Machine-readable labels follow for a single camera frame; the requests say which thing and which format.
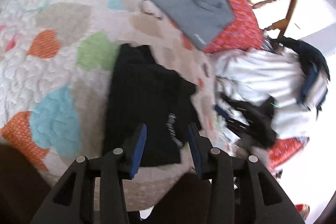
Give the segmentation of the black pants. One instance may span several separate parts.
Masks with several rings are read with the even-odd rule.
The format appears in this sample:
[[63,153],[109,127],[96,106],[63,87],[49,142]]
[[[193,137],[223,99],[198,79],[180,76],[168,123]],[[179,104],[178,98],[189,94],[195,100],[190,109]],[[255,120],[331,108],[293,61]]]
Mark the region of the black pants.
[[195,84],[158,64],[149,46],[120,45],[110,84],[102,152],[121,146],[139,124],[145,124],[141,166],[179,164],[189,124],[202,129],[191,102],[196,91]]

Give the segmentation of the white fleece blanket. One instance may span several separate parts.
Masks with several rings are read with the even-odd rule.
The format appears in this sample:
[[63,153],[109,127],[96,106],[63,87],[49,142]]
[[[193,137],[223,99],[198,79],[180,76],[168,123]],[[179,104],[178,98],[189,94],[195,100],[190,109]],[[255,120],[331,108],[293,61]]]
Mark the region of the white fleece blanket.
[[299,56],[292,50],[283,54],[263,50],[228,50],[211,55],[217,92],[233,100],[259,106],[275,99],[272,129],[278,138],[311,137],[317,110],[305,110],[297,97],[305,81]]

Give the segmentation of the dark blue garment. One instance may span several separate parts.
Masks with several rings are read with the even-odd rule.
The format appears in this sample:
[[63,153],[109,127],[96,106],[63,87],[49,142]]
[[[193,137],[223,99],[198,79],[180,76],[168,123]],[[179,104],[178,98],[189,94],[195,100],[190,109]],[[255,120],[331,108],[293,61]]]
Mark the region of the dark blue garment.
[[322,110],[326,100],[330,71],[326,59],[320,50],[304,42],[282,36],[273,39],[274,46],[284,46],[298,54],[301,69],[305,75],[304,82],[296,98],[299,107],[306,111]]

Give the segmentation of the red floral pillow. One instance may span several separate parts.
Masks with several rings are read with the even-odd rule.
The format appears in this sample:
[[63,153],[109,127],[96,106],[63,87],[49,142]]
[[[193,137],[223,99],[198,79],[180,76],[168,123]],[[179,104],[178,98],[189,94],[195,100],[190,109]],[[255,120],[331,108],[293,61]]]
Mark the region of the red floral pillow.
[[247,0],[228,0],[234,13],[234,20],[218,34],[203,50],[215,53],[225,50],[259,50],[263,32]]

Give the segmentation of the grey laptop bag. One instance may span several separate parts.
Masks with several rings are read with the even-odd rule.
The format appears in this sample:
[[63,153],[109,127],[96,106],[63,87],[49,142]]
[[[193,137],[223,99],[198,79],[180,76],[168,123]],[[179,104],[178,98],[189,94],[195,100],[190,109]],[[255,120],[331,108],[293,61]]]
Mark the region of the grey laptop bag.
[[235,19],[228,0],[151,0],[189,38],[205,50]]

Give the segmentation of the heart patterned quilt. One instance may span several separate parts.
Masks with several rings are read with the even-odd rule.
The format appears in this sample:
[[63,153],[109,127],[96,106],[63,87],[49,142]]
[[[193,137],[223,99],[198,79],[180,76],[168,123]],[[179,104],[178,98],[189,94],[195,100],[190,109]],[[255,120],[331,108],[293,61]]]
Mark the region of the heart patterned quilt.
[[148,0],[1,0],[1,141],[54,186],[77,156],[101,155],[110,79],[121,44],[195,84],[202,135],[220,128],[210,56]]

